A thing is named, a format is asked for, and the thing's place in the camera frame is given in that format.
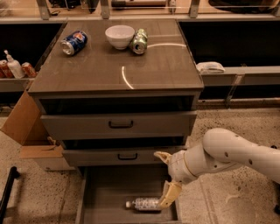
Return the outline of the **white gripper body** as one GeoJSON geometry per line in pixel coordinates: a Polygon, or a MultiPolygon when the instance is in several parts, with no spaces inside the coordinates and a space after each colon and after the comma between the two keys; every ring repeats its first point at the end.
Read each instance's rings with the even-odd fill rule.
{"type": "Polygon", "coordinates": [[[173,182],[185,185],[197,179],[186,165],[185,152],[183,150],[171,155],[168,163],[168,173],[173,182]]]}

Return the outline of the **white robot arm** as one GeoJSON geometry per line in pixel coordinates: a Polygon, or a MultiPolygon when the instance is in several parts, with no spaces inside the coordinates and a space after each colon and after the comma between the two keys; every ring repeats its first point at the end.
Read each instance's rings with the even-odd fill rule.
{"type": "Polygon", "coordinates": [[[169,207],[182,186],[208,173],[225,172],[245,165],[280,183],[280,150],[252,143],[228,129],[208,130],[202,142],[174,154],[156,151],[154,156],[168,166],[170,182],[164,183],[157,208],[169,207]]]}

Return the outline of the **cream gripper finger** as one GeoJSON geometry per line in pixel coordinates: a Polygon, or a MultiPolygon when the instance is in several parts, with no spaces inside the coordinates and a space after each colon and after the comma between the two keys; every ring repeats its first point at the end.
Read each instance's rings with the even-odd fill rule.
{"type": "Polygon", "coordinates": [[[169,207],[180,195],[182,191],[182,184],[175,181],[165,181],[163,194],[160,197],[157,207],[159,209],[166,209],[169,207]]]}
{"type": "Polygon", "coordinates": [[[162,162],[164,162],[166,165],[169,164],[170,159],[172,158],[172,154],[164,151],[156,151],[154,153],[154,156],[156,158],[159,158],[162,162]]]}

